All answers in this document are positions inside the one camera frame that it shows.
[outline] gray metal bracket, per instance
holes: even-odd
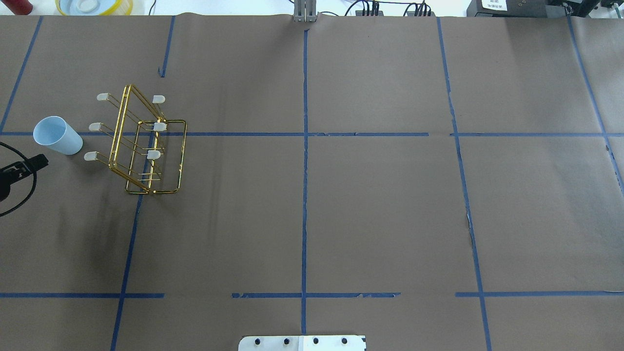
[[[316,22],[316,0],[294,0],[295,22]]]

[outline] cup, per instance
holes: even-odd
[[[32,137],[37,144],[65,155],[73,155],[82,148],[82,138],[59,116],[50,116],[39,121]]]

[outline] white background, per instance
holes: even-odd
[[[332,11],[344,15],[347,8],[354,0],[317,0],[317,11]],[[34,5],[32,15],[56,14],[54,0],[30,0]],[[133,15],[147,14],[153,0],[134,0]],[[436,16],[466,16],[466,8],[470,0],[428,0],[427,4],[435,12]],[[362,3],[355,5],[354,9],[361,9]],[[401,16],[406,5],[381,4],[380,10],[386,16]],[[269,14],[292,14],[293,5],[288,0],[157,0],[152,14],[173,15],[184,12],[213,15],[269,15]],[[0,3],[0,14],[11,15],[12,13]],[[594,18],[617,18],[612,9],[598,8],[592,12]]]

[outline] plastic cup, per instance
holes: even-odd
[[[65,155],[73,155],[82,148],[82,138],[59,116],[50,116],[39,121],[32,137],[37,144]]]

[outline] gold wire rack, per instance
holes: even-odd
[[[108,157],[98,151],[90,151],[84,155],[85,161],[98,161],[105,164],[112,172],[126,180],[125,191],[129,194],[174,194],[180,190],[182,182],[182,164],[184,147],[187,140],[187,123],[181,119],[166,119],[160,105],[165,102],[162,95],[154,95],[150,102],[133,84],[124,87],[121,101],[105,92],[97,96],[98,101],[108,101],[118,108],[117,122],[112,129],[102,122],[89,126],[91,132],[102,132],[112,138]],[[142,113],[134,113],[130,105],[141,108]],[[147,110],[147,118],[140,118]],[[163,167],[158,160],[167,152],[163,136],[167,135],[169,125],[181,124],[182,146],[180,164],[177,174],[177,186],[174,189],[163,189]]]

